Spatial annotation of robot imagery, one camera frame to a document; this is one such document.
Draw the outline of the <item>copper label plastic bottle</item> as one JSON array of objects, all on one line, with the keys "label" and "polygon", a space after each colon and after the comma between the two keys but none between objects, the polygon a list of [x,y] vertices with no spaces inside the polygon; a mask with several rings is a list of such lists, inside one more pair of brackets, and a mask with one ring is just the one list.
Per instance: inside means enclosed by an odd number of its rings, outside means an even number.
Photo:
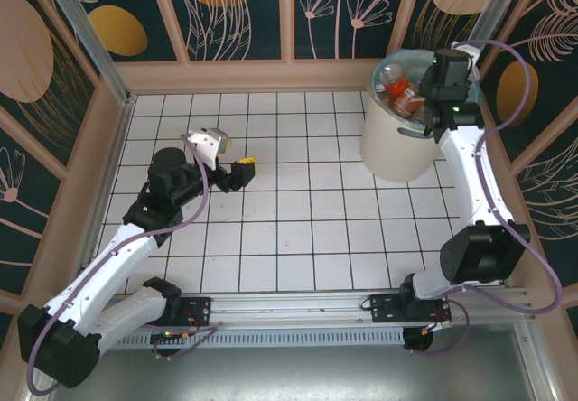
[{"label": "copper label plastic bottle", "polygon": [[403,93],[396,98],[392,106],[393,111],[402,118],[412,119],[415,113],[424,105],[424,98],[418,89],[409,84]]}]

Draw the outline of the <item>light blue bin liner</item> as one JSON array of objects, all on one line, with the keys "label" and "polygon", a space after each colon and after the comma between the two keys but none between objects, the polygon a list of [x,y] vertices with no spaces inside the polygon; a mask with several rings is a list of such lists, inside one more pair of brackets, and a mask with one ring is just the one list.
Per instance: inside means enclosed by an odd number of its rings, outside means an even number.
[{"label": "light blue bin liner", "polygon": [[[401,49],[388,55],[381,63],[378,64],[372,76],[371,99],[373,102],[371,104],[372,108],[366,113],[364,124],[364,129],[366,131],[376,130],[378,133],[382,134],[387,130],[392,130],[395,125],[402,125],[407,127],[409,130],[416,131],[418,136],[422,139],[441,139],[441,137],[424,137],[423,107],[421,107],[420,110],[415,113],[412,119],[405,119],[397,115],[392,109],[396,99],[391,98],[387,94],[385,87],[380,83],[379,80],[380,71],[382,71],[386,65],[395,63],[402,67],[406,75],[408,85],[414,85],[419,91],[420,82],[425,72],[432,64],[433,57],[434,51]],[[476,83],[471,82],[471,87],[468,93],[468,100],[471,102],[476,102],[480,106],[477,90],[478,87]],[[443,135],[452,132],[470,132],[475,135],[480,135],[482,130],[483,128],[479,129],[476,126],[459,126],[458,129],[454,131],[446,130]]]}]

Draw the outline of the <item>cream plastic waste bin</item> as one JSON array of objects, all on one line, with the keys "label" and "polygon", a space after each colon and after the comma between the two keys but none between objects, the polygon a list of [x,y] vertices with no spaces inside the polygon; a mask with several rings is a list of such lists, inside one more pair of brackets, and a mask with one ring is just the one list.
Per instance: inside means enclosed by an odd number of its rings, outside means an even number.
[{"label": "cream plastic waste bin", "polygon": [[[369,87],[372,108],[372,77]],[[480,135],[470,132],[452,132],[440,140],[422,139],[418,133],[402,125],[380,134],[376,130],[366,131],[363,127],[361,158],[368,169],[378,178],[388,182],[410,182],[422,176],[433,164],[435,158],[451,141],[463,140],[467,146],[474,146]]]}]

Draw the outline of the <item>grey metal sheet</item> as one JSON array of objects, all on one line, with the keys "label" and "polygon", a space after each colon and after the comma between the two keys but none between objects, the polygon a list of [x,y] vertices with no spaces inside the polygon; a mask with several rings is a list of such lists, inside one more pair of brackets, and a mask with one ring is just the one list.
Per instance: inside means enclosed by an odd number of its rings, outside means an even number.
[{"label": "grey metal sheet", "polygon": [[173,363],[112,351],[46,401],[557,401],[511,340],[441,357],[400,347],[206,349]]}]

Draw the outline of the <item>aluminium side rail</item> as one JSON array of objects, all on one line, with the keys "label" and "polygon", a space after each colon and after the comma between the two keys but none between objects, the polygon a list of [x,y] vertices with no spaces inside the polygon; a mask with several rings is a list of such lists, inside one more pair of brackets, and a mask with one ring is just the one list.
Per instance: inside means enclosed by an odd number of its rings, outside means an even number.
[{"label": "aluminium side rail", "polygon": [[130,96],[119,109],[117,121],[111,133],[110,143],[104,156],[98,185],[81,235],[79,249],[72,263],[70,281],[73,281],[98,253],[98,246],[109,206],[110,192],[116,179],[118,160],[123,150],[134,107],[135,96]]}]

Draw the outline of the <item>aluminium frame post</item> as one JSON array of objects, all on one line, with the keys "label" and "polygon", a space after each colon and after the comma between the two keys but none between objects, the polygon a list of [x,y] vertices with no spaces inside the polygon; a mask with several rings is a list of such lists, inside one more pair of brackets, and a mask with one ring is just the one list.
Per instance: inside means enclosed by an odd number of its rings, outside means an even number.
[{"label": "aluminium frame post", "polygon": [[487,40],[496,31],[512,0],[489,0],[475,23],[469,40]]},{"label": "aluminium frame post", "polygon": [[96,64],[115,98],[121,104],[126,105],[130,99],[130,91],[126,88],[108,51],[98,38],[98,34],[81,2],[79,0],[56,0],[56,2],[79,35],[80,41],[84,44],[90,58]]}]

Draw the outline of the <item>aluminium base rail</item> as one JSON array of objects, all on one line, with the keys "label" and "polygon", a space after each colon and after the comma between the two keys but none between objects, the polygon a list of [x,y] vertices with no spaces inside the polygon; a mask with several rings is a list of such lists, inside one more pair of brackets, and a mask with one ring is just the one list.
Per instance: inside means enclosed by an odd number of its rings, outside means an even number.
[{"label": "aluminium base rail", "polygon": [[[435,312],[425,317],[398,317],[391,311],[383,311],[380,303],[373,303],[371,291],[359,292],[311,292],[311,293],[274,293],[274,294],[214,294],[209,298],[194,297],[200,304],[200,310],[194,317],[191,327],[219,326],[223,329],[300,329],[353,327],[377,323],[389,326],[424,326],[437,318]],[[529,309],[530,296],[522,288],[504,288],[492,286],[476,292],[471,285],[459,287],[449,294],[452,304],[442,308],[449,311],[456,323],[464,322],[463,305],[475,323],[491,323],[501,320],[517,321],[523,315],[510,310],[494,301],[493,295],[512,306]],[[86,334],[103,329],[109,320],[118,322],[113,325],[122,335],[144,327],[153,322],[163,305],[162,296],[156,292],[136,293],[125,300],[112,301],[103,311],[88,314],[82,310],[66,311],[62,319],[73,320],[80,326],[78,331]]]}]

